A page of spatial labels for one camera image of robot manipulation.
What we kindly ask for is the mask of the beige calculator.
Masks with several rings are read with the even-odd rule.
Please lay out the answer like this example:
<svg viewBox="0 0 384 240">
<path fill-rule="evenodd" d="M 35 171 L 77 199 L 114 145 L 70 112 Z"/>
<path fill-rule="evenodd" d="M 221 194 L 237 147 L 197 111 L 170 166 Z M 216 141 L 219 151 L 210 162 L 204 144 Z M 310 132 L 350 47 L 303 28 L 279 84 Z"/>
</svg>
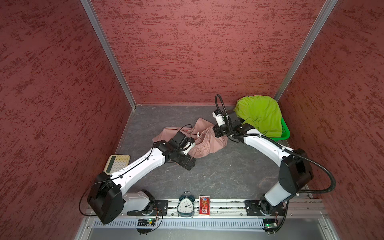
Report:
<svg viewBox="0 0 384 240">
<path fill-rule="evenodd" d="M 130 159 L 131 159 L 130 155 L 111 155 L 104 168 L 104 172 L 107 175 L 117 172 L 127 167 L 130 163 Z"/>
</svg>

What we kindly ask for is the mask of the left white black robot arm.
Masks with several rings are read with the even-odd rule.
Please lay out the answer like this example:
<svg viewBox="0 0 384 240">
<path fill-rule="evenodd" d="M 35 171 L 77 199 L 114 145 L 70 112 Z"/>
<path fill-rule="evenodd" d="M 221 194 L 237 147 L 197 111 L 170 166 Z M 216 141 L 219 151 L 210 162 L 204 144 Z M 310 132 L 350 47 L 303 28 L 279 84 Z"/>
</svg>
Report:
<svg viewBox="0 0 384 240">
<path fill-rule="evenodd" d="M 178 131 L 169 141 L 160 140 L 141 158 L 127 167 L 107 174 L 100 173 L 95 178 L 87 197 L 93 212 L 106 225 L 123 212 L 145 212 L 151 214 L 155 208 L 155 198 L 146 190 L 130 193 L 129 189 L 152 170 L 167 162 L 176 163 L 191 170 L 196 160 L 189 151 L 195 140 Z"/>
</svg>

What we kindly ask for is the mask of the green circuit board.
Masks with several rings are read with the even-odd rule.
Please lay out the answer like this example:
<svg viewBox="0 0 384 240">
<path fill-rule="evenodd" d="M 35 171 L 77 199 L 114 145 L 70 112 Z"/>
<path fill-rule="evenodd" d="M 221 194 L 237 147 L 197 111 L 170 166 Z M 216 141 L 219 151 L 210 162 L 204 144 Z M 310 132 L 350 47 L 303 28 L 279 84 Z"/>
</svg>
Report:
<svg viewBox="0 0 384 240">
<path fill-rule="evenodd" d="M 138 219 L 137 226 L 144 228 L 153 228 L 156 225 L 156 220 L 154 219 Z"/>
<path fill-rule="evenodd" d="M 274 232 L 278 227 L 279 223 L 275 219 L 263 219 L 263 230 L 265 232 Z"/>
</svg>

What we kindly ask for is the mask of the lime green shorts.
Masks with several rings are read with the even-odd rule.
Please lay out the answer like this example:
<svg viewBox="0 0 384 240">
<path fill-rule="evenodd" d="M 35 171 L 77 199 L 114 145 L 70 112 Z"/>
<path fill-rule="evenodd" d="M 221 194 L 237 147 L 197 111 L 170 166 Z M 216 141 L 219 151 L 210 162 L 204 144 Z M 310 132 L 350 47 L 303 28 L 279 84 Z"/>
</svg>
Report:
<svg viewBox="0 0 384 240">
<path fill-rule="evenodd" d="M 271 97 L 243 97 L 237 101 L 234 111 L 245 124 L 269 138 L 279 138 L 283 133 L 282 112 L 277 101 Z"/>
</svg>

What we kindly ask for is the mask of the left aluminium corner post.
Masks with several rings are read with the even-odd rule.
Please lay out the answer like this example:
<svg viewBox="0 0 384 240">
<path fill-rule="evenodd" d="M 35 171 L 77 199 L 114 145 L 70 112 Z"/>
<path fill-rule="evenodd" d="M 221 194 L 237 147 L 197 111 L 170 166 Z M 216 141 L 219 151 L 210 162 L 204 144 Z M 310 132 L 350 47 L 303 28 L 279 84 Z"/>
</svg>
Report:
<svg viewBox="0 0 384 240">
<path fill-rule="evenodd" d="M 136 109 L 136 101 L 134 100 L 133 94 L 130 90 L 130 87 L 127 83 L 127 80 L 123 74 L 123 71 L 118 63 L 118 60 L 113 52 L 113 49 L 108 41 L 105 31 L 103 30 L 102 24 L 97 16 L 96 10 L 90 0 L 81 0 L 82 6 L 88 16 L 88 19 L 91 22 L 91 25 L 99 39 L 99 42 L 102 45 L 102 48 L 112 66 L 114 73 L 125 93 L 127 100 L 133 110 Z"/>
</svg>

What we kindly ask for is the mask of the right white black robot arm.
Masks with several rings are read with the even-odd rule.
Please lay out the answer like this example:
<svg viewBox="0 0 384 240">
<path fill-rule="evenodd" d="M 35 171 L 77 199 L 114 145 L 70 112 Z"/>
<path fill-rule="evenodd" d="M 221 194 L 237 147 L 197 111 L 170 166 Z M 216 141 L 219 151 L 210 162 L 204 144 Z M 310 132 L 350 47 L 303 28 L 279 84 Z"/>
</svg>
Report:
<svg viewBox="0 0 384 240">
<path fill-rule="evenodd" d="M 311 164 L 304 159 L 303 150 L 293 150 L 261 134 L 249 124 L 242 123 L 234 111 L 213 112 L 217 124 L 214 126 L 215 137 L 227 136 L 258 150 L 271 159 L 279 168 L 278 181 L 261 196 L 259 209 L 265 216 L 270 216 L 283 202 L 292 199 L 313 177 Z"/>
</svg>

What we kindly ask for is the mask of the dark green alarm clock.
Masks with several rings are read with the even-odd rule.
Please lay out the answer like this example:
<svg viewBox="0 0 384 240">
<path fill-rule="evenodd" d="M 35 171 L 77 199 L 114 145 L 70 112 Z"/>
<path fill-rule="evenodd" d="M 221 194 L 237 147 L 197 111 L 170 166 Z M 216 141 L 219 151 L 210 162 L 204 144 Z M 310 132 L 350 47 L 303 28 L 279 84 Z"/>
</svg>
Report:
<svg viewBox="0 0 384 240">
<path fill-rule="evenodd" d="M 179 217 L 192 218 L 195 213 L 195 197 L 191 192 L 184 192 L 179 197 L 177 212 Z"/>
</svg>

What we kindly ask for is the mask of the green plastic basket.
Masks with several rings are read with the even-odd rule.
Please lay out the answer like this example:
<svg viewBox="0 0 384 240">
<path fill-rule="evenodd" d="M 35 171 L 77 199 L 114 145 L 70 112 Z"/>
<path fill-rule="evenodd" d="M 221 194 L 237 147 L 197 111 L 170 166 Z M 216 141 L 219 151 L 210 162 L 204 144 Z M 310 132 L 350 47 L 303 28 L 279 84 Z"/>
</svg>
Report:
<svg viewBox="0 0 384 240">
<path fill-rule="evenodd" d="M 282 125 L 282 135 L 280 137 L 271 137 L 272 140 L 274 141 L 287 140 L 291 136 L 291 132 L 283 118 L 281 119 L 281 125 Z"/>
</svg>

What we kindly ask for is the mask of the pink shorts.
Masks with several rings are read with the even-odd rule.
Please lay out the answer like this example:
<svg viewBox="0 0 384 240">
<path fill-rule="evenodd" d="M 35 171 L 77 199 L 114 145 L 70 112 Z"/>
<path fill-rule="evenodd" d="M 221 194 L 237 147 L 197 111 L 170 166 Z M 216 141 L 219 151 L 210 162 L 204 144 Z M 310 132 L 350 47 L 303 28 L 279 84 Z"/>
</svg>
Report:
<svg viewBox="0 0 384 240">
<path fill-rule="evenodd" d="M 206 157 L 209 154 L 218 152 L 225 148 L 228 144 L 228 137 L 215 137 L 214 124 L 202 118 L 199 118 L 194 126 L 187 124 L 184 127 L 167 127 L 162 132 L 152 139 L 153 142 L 171 140 L 176 133 L 181 130 L 187 137 L 190 136 L 195 140 L 195 146 L 189 148 L 188 154 L 196 159 Z"/>
</svg>

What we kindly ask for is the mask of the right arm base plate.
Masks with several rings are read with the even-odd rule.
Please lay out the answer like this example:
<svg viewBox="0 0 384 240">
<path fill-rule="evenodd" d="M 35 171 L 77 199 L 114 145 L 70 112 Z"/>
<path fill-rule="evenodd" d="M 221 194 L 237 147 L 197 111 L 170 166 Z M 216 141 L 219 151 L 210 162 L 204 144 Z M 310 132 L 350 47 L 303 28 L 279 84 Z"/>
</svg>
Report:
<svg viewBox="0 0 384 240">
<path fill-rule="evenodd" d="M 247 216 L 274 216 L 278 214 L 283 216 L 286 212 L 286 207 L 283 203 L 276 206 L 270 205 L 266 200 L 245 200 L 245 209 Z"/>
</svg>

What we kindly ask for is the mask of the aluminium corner post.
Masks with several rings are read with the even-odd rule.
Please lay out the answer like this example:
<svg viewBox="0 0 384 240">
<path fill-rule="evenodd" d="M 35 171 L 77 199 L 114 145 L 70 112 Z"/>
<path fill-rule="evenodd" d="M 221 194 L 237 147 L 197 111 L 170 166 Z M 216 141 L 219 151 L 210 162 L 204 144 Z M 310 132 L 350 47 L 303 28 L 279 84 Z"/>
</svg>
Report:
<svg viewBox="0 0 384 240">
<path fill-rule="evenodd" d="M 81 0 L 82 6 L 88 16 L 88 19 L 91 22 L 91 25 L 99 39 L 99 42 L 102 45 L 102 48 L 112 66 L 114 73 L 125 93 L 127 100 L 133 110 L 136 109 L 136 101 L 134 100 L 133 94 L 130 90 L 130 87 L 127 83 L 127 80 L 123 74 L 123 71 L 118 63 L 118 60 L 113 52 L 113 49 L 108 41 L 105 31 L 103 30 L 102 24 L 97 16 L 96 10 L 90 0 Z"/>
<path fill-rule="evenodd" d="M 302 61 L 306 57 L 308 51 L 310 50 L 311 46 L 315 42 L 318 34 L 322 30 L 324 24 L 326 23 L 327 19 L 329 18 L 330 14 L 332 13 L 332 11 L 333 11 L 333 9 L 337 3 L 338 3 L 338 0 L 326 0 L 325 1 L 325 3 L 322 6 L 317 18 L 314 21 L 310 31 L 308 32 L 302 46 L 300 47 L 293 63 L 291 64 L 291 67 L 287 71 L 287 74 L 284 77 L 282 84 L 280 85 L 279 89 L 277 90 L 277 92 L 274 96 L 274 99 L 277 102 L 283 96 L 285 90 L 287 89 L 291 80 L 293 79 L 296 71 L 298 70 Z"/>
</svg>

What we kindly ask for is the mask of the right aluminium corner post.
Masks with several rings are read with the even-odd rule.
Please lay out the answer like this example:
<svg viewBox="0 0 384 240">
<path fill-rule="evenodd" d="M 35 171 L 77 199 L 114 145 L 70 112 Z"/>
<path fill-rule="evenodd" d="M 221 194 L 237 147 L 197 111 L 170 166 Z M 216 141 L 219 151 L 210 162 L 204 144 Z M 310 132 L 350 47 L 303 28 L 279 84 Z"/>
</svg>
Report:
<svg viewBox="0 0 384 240">
<path fill-rule="evenodd" d="M 310 31 L 308 32 L 302 46 L 300 47 L 293 63 L 291 64 L 291 67 L 287 71 L 287 74 L 284 77 L 282 84 L 280 85 L 279 89 L 277 90 L 277 92 L 274 96 L 274 99 L 277 102 L 283 96 L 285 90 L 287 89 L 291 80 L 293 79 L 296 71 L 298 70 L 302 61 L 306 57 L 308 51 L 310 50 L 311 46 L 315 42 L 318 34 L 322 30 L 324 24 L 326 23 L 327 19 L 329 18 L 330 14 L 332 13 L 332 11 L 333 11 L 333 9 L 337 3 L 338 3 L 338 0 L 326 0 L 325 1 L 325 3 L 322 6 L 317 18 L 314 21 Z"/>
</svg>

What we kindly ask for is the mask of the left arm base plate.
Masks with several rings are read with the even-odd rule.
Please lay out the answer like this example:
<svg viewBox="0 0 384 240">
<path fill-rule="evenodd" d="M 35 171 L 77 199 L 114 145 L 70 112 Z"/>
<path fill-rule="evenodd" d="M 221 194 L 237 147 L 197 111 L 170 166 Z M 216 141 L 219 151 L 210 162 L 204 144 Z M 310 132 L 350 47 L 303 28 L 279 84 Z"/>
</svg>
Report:
<svg viewBox="0 0 384 240">
<path fill-rule="evenodd" d="M 168 212 L 168 200 L 154 200 L 143 211 L 127 212 L 128 216 L 166 216 Z"/>
</svg>

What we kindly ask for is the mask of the aluminium mounting rail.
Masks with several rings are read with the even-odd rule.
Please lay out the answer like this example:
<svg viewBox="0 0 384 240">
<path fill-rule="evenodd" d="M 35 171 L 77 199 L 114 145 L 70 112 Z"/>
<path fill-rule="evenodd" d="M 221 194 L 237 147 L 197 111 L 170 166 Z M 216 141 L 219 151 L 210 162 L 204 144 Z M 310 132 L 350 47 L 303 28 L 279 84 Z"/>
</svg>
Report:
<svg viewBox="0 0 384 240">
<path fill-rule="evenodd" d="M 209 216 L 199 215 L 199 201 L 195 202 L 195 213 L 193 218 L 269 218 L 279 216 L 247 216 L 244 199 L 211 199 L 211 214 Z M 291 219 L 328 219 L 325 205 L 321 199 L 291 199 L 289 207 L 286 208 L 287 218 Z"/>
</svg>

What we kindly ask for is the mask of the red playing card box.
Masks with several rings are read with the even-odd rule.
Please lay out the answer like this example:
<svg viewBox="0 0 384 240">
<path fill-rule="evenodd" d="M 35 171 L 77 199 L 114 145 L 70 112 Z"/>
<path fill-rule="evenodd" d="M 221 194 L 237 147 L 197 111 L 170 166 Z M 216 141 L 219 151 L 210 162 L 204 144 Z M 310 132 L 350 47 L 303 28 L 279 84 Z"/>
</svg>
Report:
<svg viewBox="0 0 384 240">
<path fill-rule="evenodd" d="M 199 215 L 209 216 L 211 214 L 211 197 L 199 196 Z"/>
</svg>

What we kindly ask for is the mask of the right green circuit board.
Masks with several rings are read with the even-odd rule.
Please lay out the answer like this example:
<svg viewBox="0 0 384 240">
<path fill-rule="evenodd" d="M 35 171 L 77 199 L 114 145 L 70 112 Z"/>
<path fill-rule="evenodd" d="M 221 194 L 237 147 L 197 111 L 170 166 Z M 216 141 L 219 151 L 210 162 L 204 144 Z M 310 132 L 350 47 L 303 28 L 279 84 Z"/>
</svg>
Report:
<svg viewBox="0 0 384 240">
<path fill-rule="evenodd" d="M 265 232 L 274 232 L 278 227 L 279 223 L 275 219 L 263 219 L 263 230 Z"/>
</svg>

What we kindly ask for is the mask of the left green circuit board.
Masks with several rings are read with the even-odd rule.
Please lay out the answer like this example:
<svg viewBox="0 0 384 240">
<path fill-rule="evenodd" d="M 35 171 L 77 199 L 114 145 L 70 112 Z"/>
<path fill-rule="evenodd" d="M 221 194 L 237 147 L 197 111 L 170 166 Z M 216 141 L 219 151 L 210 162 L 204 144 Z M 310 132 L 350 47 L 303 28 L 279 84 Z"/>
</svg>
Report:
<svg viewBox="0 0 384 240">
<path fill-rule="evenodd" d="M 154 219 L 138 219 L 137 226 L 144 228 L 153 228 L 156 225 L 156 220 Z"/>
</svg>

